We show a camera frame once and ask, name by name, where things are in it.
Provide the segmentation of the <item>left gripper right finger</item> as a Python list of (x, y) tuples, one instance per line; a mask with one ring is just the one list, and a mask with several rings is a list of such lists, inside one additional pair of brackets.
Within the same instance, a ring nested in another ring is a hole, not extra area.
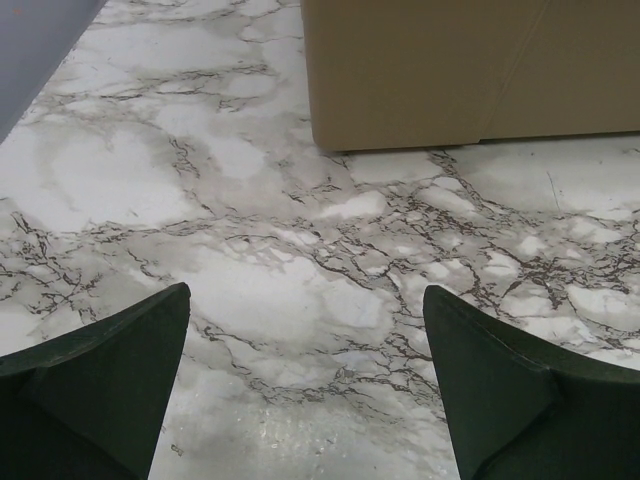
[(430, 285), (423, 316), (463, 479), (636, 479), (639, 373)]

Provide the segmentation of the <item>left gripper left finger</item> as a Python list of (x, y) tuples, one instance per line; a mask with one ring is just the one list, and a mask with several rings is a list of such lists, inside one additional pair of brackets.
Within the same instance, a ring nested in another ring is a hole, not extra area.
[(145, 479), (190, 319), (178, 283), (1, 359), (4, 479)]

